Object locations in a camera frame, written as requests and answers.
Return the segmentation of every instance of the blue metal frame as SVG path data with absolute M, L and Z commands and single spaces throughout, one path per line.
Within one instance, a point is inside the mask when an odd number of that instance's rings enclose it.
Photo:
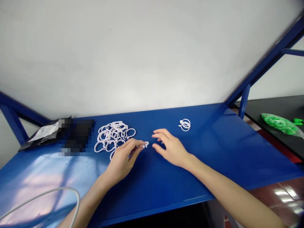
M 304 35 L 304 16 L 303 14 L 291 26 L 291 28 L 282 36 L 282 38 L 270 49 L 265 57 L 258 62 L 255 68 L 247 75 L 245 80 L 236 88 L 236 90 L 225 101 L 225 105 L 231 107 L 242 95 L 244 89 L 253 86 L 284 54 L 295 54 L 290 49 Z
M 9 123 L 13 133 L 15 134 L 20 145 L 24 144 L 28 140 L 28 135 L 17 115 L 17 113 L 4 104 L 0 104 L 0 109 Z
M 0 104 L 4 104 L 4 105 L 12 108 L 21 119 L 24 119 L 39 127 L 50 122 L 50 120 L 48 118 L 29 109 L 28 107 L 15 101 L 14 99 L 10 98 L 9 96 L 5 95 L 2 92 L 0 92 Z
M 50 122 L 49 119 L 8 97 L 2 92 L 0 92 L 0 109 L 2 110 L 20 145 L 24 144 L 29 137 L 19 118 L 39 127 Z
M 244 115 L 245 115 L 245 109 L 246 109 L 246 105 L 247 105 L 249 90 L 250 90 L 250 84 L 246 86 L 246 88 L 243 90 L 243 93 L 242 93 L 240 109 L 238 111 L 238 116 L 241 117 L 242 119 L 244 119 Z
M 297 55 L 297 56 L 304 56 L 304 51 L 302 50 L 295 50 L 295 49 L 288 49 L 284 48 L 282 50 L 283 54 L 291 54 L 291 55 Z

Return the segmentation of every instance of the black table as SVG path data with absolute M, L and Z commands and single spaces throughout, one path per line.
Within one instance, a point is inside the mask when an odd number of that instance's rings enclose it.
M 294 118 L 304 119 L 304 95 L 250 100 L 246 107 L 246 116 L 275 139 L 285 145 L 290 152 L 304 161 L 304 139 L 286 135 L 269 125 L 261 117 L 261 113 L 270 113 L 293 122 Z M 304 132 L 304 125 L 298 126 Z

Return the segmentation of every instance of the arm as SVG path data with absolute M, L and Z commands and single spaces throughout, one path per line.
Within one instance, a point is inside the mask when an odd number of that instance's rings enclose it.
M 153 148 L 170 163 L 196 176 L 242 226 L 286 227 L 273 211 L 249 192 L 188 153 L 179 139 L 166 129 L 155 130 L 154 133 L 152 137 L 162 141 L 166 150 L 158 144 L 153 144 Z
M 88 226 L 96 208 L 102 201 L 105 194 L 110 190 L 110 188 L 125 178 L 131 171 L 137 156 L 143 150 L 142 147 L 137 146 L 144 144 L 144 141 L 129 139 L 115 151 L 106 171 L 99 176 L 81 200 L 73 228 L 83 228 Z M 134 151 L 134 153 L 132 154 L 132 157 L 129 158 L 131 151 Z M 76 208 L 74 208 L 65 217 L 58 226 L 59 228 L 70 227 L 75 209 Z

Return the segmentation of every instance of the green object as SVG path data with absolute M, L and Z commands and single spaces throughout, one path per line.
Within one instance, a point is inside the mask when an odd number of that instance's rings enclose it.
M 301 119 L 298 119 L 298 118 L 294 118 L 294 122 L 295 123 L 299 123 L 299 122 L 302 122 L 303 120 L 301 120 Z
M 287 135 L 302 137 L 304 139 L 304 133 L 296 125 L 303 125 L 301 119 L 295 118 L 295 123 L 290 122 L 289 120 L 268 113 L 261 113 L 263 120 L 271 127 L 283 132 Z

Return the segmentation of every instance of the finger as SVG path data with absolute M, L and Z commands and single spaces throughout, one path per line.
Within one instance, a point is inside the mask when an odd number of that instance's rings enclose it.
M 160 142 L 161 141 L 161 139 L 159 138 L 158 140 L 157 140 L 158 142 Z M 162 144 L 164 144 L 163 142 L 161 142 Z
M 154 143 L 152 145 L 152 147 L 157 151 L 157 153 L 159 153 L 160 155 L 164 156 L 164 154 L 165 154 L 166 151 L 160 145 Z
M 174 136 L 165 128 L 163 129 L 157 129 L 153 131 L 153 133 L 163 133 L 165 136 L 167 136 L 169 139 L 172 139 Z
M 135 160 L 137 159 L 139 153 L 143 150 L 142 147 L 137 147 L 136 150 L 134 151 L 132 157 L 130 158 L 130 162 L 135 162 Z
M 158 138 L 158 139 L 161 139 L 164 144 L 166 145 L 167 143 L 169 143 L 169 139 L 167 136 L 165 136 L 163 133 L 157 133 L 157 134 L 154 134 L 152 135 L 152 138 Z
M 134 141 L 134 140 L 136 140 L 136 139 L 134 139 L 134 138 L 129 139 L 128 141 L 126 141 L 126 142 L 125 142 L 123 145 L 121 145 L 120 147 L 121 147 L 121 148 L 126 148 L 127 145 L 129 145 L 130 142 L 132 142 L 132 141 Z
M 130 152 L 134 149 L 135 146 L 142 146 L 142 145 L 145 145 L 144 141 L 133 139 L 125 147 L 125 151 L 126 151 L 127 154 L 130 154 Z

